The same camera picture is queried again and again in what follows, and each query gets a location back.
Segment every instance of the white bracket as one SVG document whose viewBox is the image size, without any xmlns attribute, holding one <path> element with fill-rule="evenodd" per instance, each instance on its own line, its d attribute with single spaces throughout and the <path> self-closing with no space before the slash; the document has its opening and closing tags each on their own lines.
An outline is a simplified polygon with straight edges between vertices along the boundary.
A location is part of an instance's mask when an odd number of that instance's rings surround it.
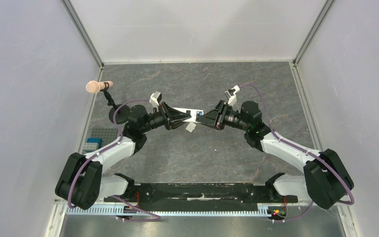
<svg viewBox="0 0 379 237">
<path fill-rule="evenodd" d="M 184 120 L 184 122 L 198 123 L 197 118 L 204 114 L 203 110 L 184 109 L 184 108 L 173 108 L 173 109 L 178 110 L 182 113 L 191 114 L 191 118 Z"/>
<path fill-rule="evenodd" d="M 160 93 L 159 91 L 156 91 L 155 93 L 152 93 L 149 102 L 154 108 L 157 108 L 159 107 L 159 102 L 161 99 L 162 99 L 162 93 Z"/>
<path fill-rule="evenodd" d="M 106 198 L 111 195 L 123 195 L 127 189 L 127 185 L 127 180 L 117 175 L 102 177 L 97 199 Z"/>
<path fill-rule="evenodd" d="M 233 106 L 236 103 L 236 93 L 238 93 L 239 91 L 240 88 L 238 85 L 235 85 L 232 89 L 225 91 L 225 96 L 228 98 L 229 106 Z"/>
<path fill-rule="evenodd" d="M 275 180 L 274 187 L 281 196 L 295 195 L 299 202 L 311 201 L 303 175 L 283 175 Z"/>
<path fill-rule="evenodd" d="M 192 131 L 194 131 L 195 126 L 197 126 L 197 124 L 195 124 L 193 122 L 190 122 L 190 123 L 188 123 L 187 127 L 185 128 L 185 130 L 188 131 L 188 132 L 192 132 Z"/>
</svg>

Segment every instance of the pink object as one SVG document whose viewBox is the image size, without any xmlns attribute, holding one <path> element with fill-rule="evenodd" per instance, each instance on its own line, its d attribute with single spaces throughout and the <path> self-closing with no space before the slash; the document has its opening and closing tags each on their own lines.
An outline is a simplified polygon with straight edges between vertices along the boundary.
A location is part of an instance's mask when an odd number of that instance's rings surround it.
<svg viewBox="0 0 379 237">
<path fill-rule="evenodd" d="M 110 80 L 101 81 L 101 82 L 97 82 L 95 80 L 92 80 L 92 81 L 88 82 L 88 84 L 86 84 L 86 91 L 88 91 L 89 93 L 96 94 L 96 93 L 100 92 L 101 90 L 105 89 L 105 87 L 106 87 L 105 83 L 108 83 L 109 87 L 114 85 L 114 83 Z"/>
</svg>

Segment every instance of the metal frame edge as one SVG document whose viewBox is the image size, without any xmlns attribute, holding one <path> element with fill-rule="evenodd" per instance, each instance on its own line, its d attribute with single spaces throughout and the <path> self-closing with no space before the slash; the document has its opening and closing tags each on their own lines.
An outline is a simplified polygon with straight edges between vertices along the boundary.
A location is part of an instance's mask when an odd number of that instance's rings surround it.
<svg viewBox="0 0 379 237">
<path fill-rule="evenodd" d="M 67 209 L 66 215 L 124 215 L 124 216 L 134 216 L 134 215 L 146 215 L 144 213 L 124 213 L 124 203 L 114 203 L 114 204 L 94 204 L 87 210 L 82 210 L 80 208 Z M 269 207 L 265 205 L 258 204 L 257 211 L 150 211 L 153 214 L 159 216 L 258 216 L 258 217 L 270 217 L 271 214 L 267 214 Z"/>
<path fill-rule="evenodd" d="M 61 0 L 61 2 L 63 6 L 65 7 L 67 13 L 69 14 L 77 31 L 79 32 L 80 37 L 82 38 L 86 47 L 89 49 L 89 52 L 91 53 L 93 59 L 95 60 L 95 63 L 98 65 L 98 67 L 102 68 L 104 66 L 104 62 L 102 61 L 101 57 L 98 54 L 98 51 L 96 50 L 94 44 L 92 43 L 91 38 L 86 32 L 86 29 L 83 26 L 75 8 L 73 7 L 72 2 L 70 0 Z"/>
<path fill-rule="evenodd" d="M 294 82 L 296 84 L 297 92 L 299 93 L 300 102 L 303 107 L 304 115 L 306 117 L 307 125 L 310 130 L 311 139 L 314 147 L 319 150 L 323 150 L 322 142 L 320 140 L 319 131 L 316 125 L 316 119 L 313 116 L 313 111 L 307 99 L 307 92 L 304 89 L 302 79 L 298 70 L 297 64 L 290 63 L 291 72 L 293 74 Z M 353 221 L 350 206 L 338 205 L 338 211 L 340 214 L 340 220 L 342 222 L 343 229 L 347 237 L 360 237 L 358 230 Z"/>
<path fill-rule="evenodd" d="M 304 115 L 306 117 L 307 126 L 308 126 L 308 129 L 310 130 L 310 135 L 313 141 L 313 145 L 316 149 L 323 150 L 323 146 L 319 138 L 313 112 L 307 100 L 306 92 L 303 87 L 303 83 L 300 78 L 299 71 L 297 67 L 295 66 L 294 62 L 290 63 L 290 68 L 291 68 L 291 73 L 293 74 L 294 83 L 296 84 L 297 92 L 299 94 L 300 102 L 302 104 Z"/>
<path fill-rule="evenodd" d="M 310 31 L 308 32 L 306 38 L 304 39 L 303 44 L 300 47 L 300 50 L 298 51 L 296 57 L 294 58 L 294 65 L 297 65 L 300 60 L 302 59 L 305 51 L 307 50 L 308 46 L 310 45 L 311 41 L 313 40 L 317 30 L 320 28 L 323 20 L 325 19 L 327 13 L 331 9 L 333 3 L 335 0 L 326 0 L 325 4 L 323 5 L 322 9 L 319 12 L 319 15 L 317 15 L 316 20 L 314 21 L 313 25 L 310 28 Z"/>
<path fill-rule="evenodd" d="M 68 206 L 65 204 L 53 204 L 44 237 L 59 237 L 67 208 Z"/>
<path fill-rule="evenodd" d="M 159 60 L 159 61 L 109 61 L 104 65 L 123 64 L 162 64 L 162 63 L 258 63 L 258 62 L 292 62 L 293 59 L 281 60 Z"/>
</svg>

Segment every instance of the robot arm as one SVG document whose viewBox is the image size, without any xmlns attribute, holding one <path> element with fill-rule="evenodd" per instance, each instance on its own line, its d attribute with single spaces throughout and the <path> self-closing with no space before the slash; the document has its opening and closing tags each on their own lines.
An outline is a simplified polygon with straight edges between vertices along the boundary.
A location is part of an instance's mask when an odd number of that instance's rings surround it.
<svg viewBox="0 0 379 237">
<path fill-rule="evenodd" d="M 237 90 L 234 88 L 225 92 L 229 103 L 236 100 L 236 92 Z M 346 195 L 346 190 L 341 182 L 333 173 L 328 172 L 321 162 L 310 156 L 310 153 L 329 164 L 349 189 L 353 189 L 352 179 L 336 152 L 330 149 L 325 151 L 310 149 L 271 131 L 263 123 L 262 112 L 259 110 L 258 104 L 253 101 L 242 103 L 240 112 L 234 111 L 229 103 L 220 101 L 213 110 L 199 117 L 197 121 L 216 130 L 222 130 L 226 125 L 243 130 L 245 131 L 244 138 L 251 147 L 275 155 L 304 173 L 304 176 L 288 177 L 284 175 L 284 177 L 278 178 L 274 182 L 274 187 L 280 195 L 308 196 L 324 209 L 329 209 Z"/>
<path fill-rule="evenodd" d="M 88 209 L 99 198 L 124 194 L 131 179 L 123 175 L 102 177 L 102 173 L 120 160 L 138 152 L 147 141 L 146 132 L 160 126 L 173 130 L 187 121 L 195 122 L 196 116 L 202 114 L 199 110 L 194 110 L 197 113 L 193 113 L 193 110 L 187 113 L 186 109 L 174 109 L 164 102 L 157 104 L 157 107 L 157 112 L 148 114 L 144 106 L 133 106 L 127 118 L 128 123 L 124 126 L 123 137 L 118 137 L 110 144 L 91 153 L 71 154 L 57 183 L 56 195 L 68 199 L 69 190 L 79 168 L 87 159 L 94 156 L 96 157 L 86 165 L 77 179 L 72 194 L 72 204 Z"/>
</svg>

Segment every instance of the red wire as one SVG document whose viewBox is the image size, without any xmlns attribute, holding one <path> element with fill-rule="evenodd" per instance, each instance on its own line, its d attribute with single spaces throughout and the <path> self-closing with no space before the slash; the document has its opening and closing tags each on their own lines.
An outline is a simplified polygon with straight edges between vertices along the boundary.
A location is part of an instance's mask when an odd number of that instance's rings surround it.
<svg viewBox="0 0 379 237">
<path fill-rule="evenodd" d="M 287 198 L 284 196 L 283 199 L 284 199 L 284 205 L 283 205 L 282 209 L 285 211 L 286 206 L 287 206 Z"/>
<path fill-rule="evenodd" d="M 136 205 L 136 207 L 139 207 L 139 202 L 140 202 L 140 194 L 139 194 L 139 192 L 136 192 L 134 196 L 137 197 L 137 205 Z"/>
</svg>

